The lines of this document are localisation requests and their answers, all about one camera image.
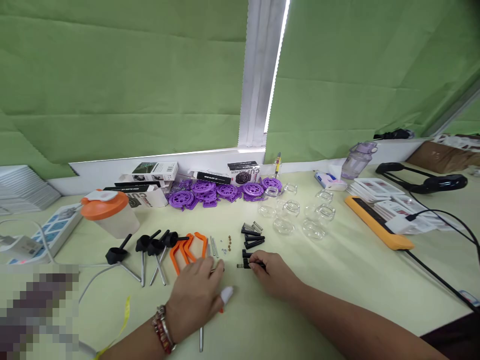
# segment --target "orange lid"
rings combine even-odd
[[[120,211],[123,210],[125,206],[129,203],[129,197],[121,192],[115,191],[117,195],[108,201],[101,201],[101,200],[90,200],[90,195],[93,195],[93,198],[97,198],[95,196],[95,192],[88,194],[86,197],[81,199],[81,203],[83,207],[81,208],[81,214],[85,219],[88,220],[103,220],[109,218]]]

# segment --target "green curtain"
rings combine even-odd
[[[236,147],[247,10],[0,1],[0,151],[16,154],[0,165],[52,178],[71,176],[69,162]]]
[[[480,71],[470,0],[291,0],[265,163],[345,157],[375,133],[421,134]]]
[[[480,134],[480,100],[463,111],[444,131],[449,134]]]

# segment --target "silver bangle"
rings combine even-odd
[[[165,335],[166,335],[166,338],[168,339],[168,342],[170,343],[171,350],[173,351],[177,347],[177,344],[172,341],[172,338],[170,337],[169,329],[167,328],[167,322],[165,318],[165,315],[167,312],[165,310],[165,305],[158,306],[156,308],[156,311],[158,313],[158,318],[161,321],[163,329],[165,330]]]

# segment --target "yellow ribbon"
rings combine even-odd
[[[129,322],[129,317],[130,317],[130,296],[127,297],[127,299],[126,299],[125,314],[123,316],[123,325],[120,329],[120,332],[118,333],[116,338],[114,338],[113,341],[110,344],[108,344],[108,346],[106,348],[104,348],[103,350],[96,353],[95,360],[99,360],[99,358],[104,354],[104,352],[106,352],[112,346],[112,344],[115,341],[117,341],[117,339],[120,337],[122,332],[125,330],[125,327],[127,326],[127,323]]]

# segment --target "bracelet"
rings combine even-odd
[[[175,350],[177,344],[175,344],[170,337],[167,323],[165,321],[165,314],[166,311],[164,305],[157,307],[152,325],[163,349],[165,350],[165,353],[170,354],[173,350]]]

